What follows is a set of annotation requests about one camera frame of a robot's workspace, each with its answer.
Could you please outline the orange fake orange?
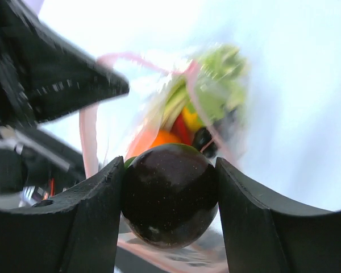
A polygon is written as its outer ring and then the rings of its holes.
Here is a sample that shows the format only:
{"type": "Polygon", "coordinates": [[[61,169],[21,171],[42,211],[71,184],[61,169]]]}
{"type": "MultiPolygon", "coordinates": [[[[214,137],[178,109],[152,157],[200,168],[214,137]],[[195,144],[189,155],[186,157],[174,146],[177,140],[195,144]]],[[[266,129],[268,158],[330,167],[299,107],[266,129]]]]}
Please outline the orange fake orange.
{"type": "Polygon", "coordinates": [[[145,131],[131,143],[127,157],[138,156],[150,148],[169,143],[181,143],[181,139],[165,130],[159,130],[156,136],[153,131],[145,131]]]}

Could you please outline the clear zip top bag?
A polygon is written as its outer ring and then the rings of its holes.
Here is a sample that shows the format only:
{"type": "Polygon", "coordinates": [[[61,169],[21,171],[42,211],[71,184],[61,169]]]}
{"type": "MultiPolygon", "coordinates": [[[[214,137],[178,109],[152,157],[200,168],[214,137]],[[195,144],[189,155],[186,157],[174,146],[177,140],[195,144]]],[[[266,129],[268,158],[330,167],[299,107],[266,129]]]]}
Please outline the clear zip top bag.
{"type": "Polygon", "coordinates": [[[213,159],[242,153],[247,61],[221,44],[173,69],[131,53],[108,54],[163,74],[125,135],[118,246],[168,272],[226,272],[213,159]]]}

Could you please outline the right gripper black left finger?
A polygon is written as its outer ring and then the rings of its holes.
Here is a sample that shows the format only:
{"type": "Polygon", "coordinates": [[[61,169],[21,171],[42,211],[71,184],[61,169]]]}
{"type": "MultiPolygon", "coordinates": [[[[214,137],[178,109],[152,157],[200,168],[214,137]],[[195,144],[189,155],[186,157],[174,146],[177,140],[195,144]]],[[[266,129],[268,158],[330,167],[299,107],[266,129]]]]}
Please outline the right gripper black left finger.
{"type": "Polygon", "coordinates": [[[113,272],[122,157],[33,207],[0,209],[0,272],[113,272]]]}

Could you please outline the dark purple fake plum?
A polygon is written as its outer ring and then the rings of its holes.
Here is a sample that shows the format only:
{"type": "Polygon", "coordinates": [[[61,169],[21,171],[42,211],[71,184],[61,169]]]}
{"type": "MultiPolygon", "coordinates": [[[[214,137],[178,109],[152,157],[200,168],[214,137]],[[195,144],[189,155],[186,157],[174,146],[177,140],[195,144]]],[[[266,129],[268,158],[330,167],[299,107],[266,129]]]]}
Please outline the dark purple fake plum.
{"type": "Polygon", "coordinates": [[[192,146],[151,148],[126,168],[122,216],[138,238],[155,248],[186,247],[217,213],[217,180],[215,167],[192,146]]]}

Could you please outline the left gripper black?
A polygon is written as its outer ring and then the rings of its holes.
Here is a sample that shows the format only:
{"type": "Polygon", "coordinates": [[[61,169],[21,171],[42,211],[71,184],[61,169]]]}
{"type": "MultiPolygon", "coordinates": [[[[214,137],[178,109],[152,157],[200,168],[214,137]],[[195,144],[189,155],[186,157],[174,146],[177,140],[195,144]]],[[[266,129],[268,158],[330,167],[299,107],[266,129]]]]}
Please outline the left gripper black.
{"type": "Polygon", "coordinates": [[[22,1],[0,1],[0,126],[35,128],[129,91],[125,77],[59,37],[22,1]]]}

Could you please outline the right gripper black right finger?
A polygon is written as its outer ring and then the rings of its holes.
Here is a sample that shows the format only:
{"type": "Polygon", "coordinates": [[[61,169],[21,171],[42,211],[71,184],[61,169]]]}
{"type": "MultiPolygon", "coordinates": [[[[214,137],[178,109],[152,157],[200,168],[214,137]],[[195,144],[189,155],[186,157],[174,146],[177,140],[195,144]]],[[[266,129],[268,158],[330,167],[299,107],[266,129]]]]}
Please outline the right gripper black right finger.
{"type": "Polygon", "coordinates": [[[285,197],[218,158],[229,272],[341,272],[341,210],[285,197]]]}

